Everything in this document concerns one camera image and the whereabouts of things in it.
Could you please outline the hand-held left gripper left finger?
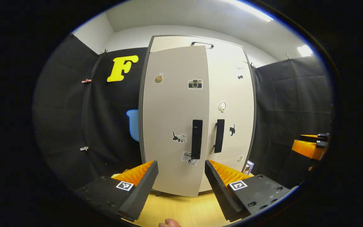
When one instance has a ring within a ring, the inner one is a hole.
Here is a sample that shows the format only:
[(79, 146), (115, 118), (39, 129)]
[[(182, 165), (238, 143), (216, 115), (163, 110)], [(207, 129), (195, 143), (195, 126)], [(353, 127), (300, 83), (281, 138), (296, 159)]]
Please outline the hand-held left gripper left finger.
[(158, 175), (149, 161), (115, 177), (102, 176), (76, 190), (76, 195), (110, 219), (134, 222), (140, 216)]

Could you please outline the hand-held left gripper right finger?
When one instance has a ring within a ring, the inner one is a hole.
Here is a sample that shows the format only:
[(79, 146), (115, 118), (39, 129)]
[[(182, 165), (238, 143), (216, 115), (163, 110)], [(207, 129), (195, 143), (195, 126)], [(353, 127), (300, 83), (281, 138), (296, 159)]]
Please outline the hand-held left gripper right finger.
[(278, 205), (296, 191), (263, 174), (248, 176), (213, 160), (205, 175), (227, 221), (250, 220)]

